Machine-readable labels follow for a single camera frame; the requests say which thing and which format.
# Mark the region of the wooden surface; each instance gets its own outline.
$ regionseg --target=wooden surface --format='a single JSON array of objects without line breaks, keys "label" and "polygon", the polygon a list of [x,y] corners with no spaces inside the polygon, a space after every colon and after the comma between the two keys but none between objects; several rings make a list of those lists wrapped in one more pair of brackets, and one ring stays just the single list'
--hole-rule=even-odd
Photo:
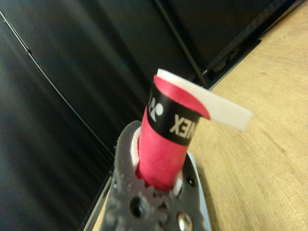
[{"label": "wooden surface", "polygon": [[202,119],[189,148],[214,231],[308,230],[308,1],[261,40],[212,90],[248,129]]}]

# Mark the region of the screw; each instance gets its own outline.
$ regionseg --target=screw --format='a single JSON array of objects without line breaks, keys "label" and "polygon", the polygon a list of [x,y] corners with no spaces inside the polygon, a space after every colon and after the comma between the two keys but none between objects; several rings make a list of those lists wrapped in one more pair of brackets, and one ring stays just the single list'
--hole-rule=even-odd
[{"label": "screw", "polygon": [[188,183],[189,183],[191,186],[193,186],[193,187],[197,186],[197,180],[196,180],[195,177],[189,176],[189,177],[187,178],[187,181],[188,181]]},{"label": "screw", "polygon": [[181,231],[192,231],[193,230],[193,222],[188,214],[179,213],[178,214],[178,225]]}]

